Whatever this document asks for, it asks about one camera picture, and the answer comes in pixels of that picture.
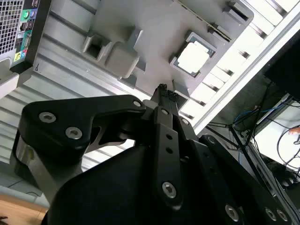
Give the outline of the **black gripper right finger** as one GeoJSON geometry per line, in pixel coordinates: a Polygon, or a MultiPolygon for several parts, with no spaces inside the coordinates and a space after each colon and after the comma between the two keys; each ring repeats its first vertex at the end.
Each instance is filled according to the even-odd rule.
{"type": "Polygon", "coordinates": [[[205,207],[203,221],[211,225],[294,225],[296,213],[286,201],[275,178],[259,168],[242,143],[251,175],[226,148],[209,134],[198,137],[189,121],[178,115],[178,94],[166,91],[175,127],[180,136],[180,148],[187,154],[188,164],[201,173],[200,183],[210,206],[205,207]]]}

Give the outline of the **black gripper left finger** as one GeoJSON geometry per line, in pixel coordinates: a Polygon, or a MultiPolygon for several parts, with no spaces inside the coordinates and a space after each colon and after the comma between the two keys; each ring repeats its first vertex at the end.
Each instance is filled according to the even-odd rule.
{"type": "Polygon", "coordinates": [[[150,100],[132,95],[40,101],[22,111],[13,155],[51,204],[60,188],[131,148],[153,153],[154,189],[182,206],[176,120],[159,85],[150,100]]]}

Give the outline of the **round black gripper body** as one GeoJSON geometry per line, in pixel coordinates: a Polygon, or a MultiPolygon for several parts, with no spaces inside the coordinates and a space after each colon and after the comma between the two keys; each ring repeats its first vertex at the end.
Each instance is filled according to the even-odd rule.
{"type": "Polygon", "coordinates": [[[211,157],[202,144],[181,150],[188,157],[180,163],[183,204],[166,206],[154,189],[153,153],[131,148],[64,184],[43,220],[45,225],[224,225],[224,207],[206,182],[211,157]]]}

